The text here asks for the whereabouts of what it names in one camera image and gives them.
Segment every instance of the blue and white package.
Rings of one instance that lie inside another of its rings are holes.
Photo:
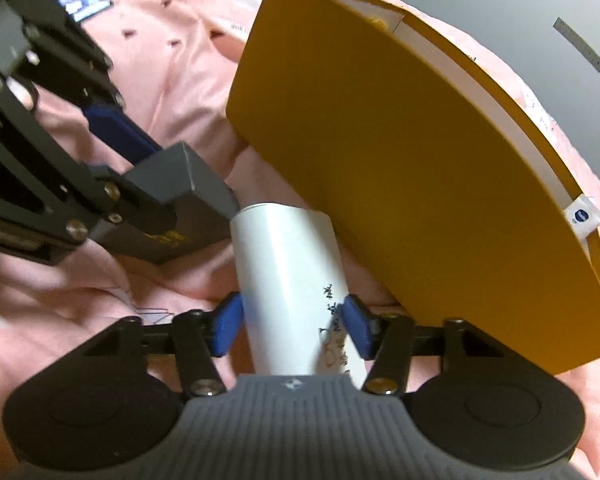
[[[111,0],[58,0],[58,2],[76,23],[109,9],[113,5]]]

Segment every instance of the pink blanket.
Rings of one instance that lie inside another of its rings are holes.
[[[303,206],[224,116],[237,61],[261,0],[113,1],[113,8],[84,27],[113,58],[112,79],[130,117],[163,146],[187,142],[226,179],[241,205],[269,201]],[[419,15],[475,57],[516,99],[600,208],[600,182],[524,82],[468,35]],[[43,92],[38,119],[76,159],[128,169],[120,156],[88,133],[76,108]],[[394,304],[346,248],[342,251],[350,290],[368,304]],[[139,314],[147,323],[165,322],[192,308],[211,309],[236,289],[229,240],[159,267],[113,256],[93,242],[57,267],[0,254],[0,412],[18,384],[116,318]],[[228,386],[237,373],[252,371],[244,334],[231,354],[216,364]],[[417,362],[410,388],[435,373],[435,365],[431,359]],[[176,387],[171,359],[153,358],[150,367]],[[589,477],[600,478],[600,360],[561,379],[587,409],[586,431],[574,463]],[[0,424],[0,478],[15,465]]]

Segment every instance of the yellow paper bag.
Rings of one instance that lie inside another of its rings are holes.
[[[600,357],[600,238],[516,102],[406,8],[263,0],[227,116],[420,324],[462,317],[552,373]]]

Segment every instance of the white paper roll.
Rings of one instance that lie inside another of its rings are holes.
[[[330,218],[256,204],[233,218],[231,235],[256,373],[347,373],[361,387],[364,361],[336,314],[349,290]]]

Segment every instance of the white wall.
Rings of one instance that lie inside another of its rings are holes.
[[[471,34],[534,90],[600,177],[600,73],[556,30],[560,16],[600,55],[600,0],[403,0]]]

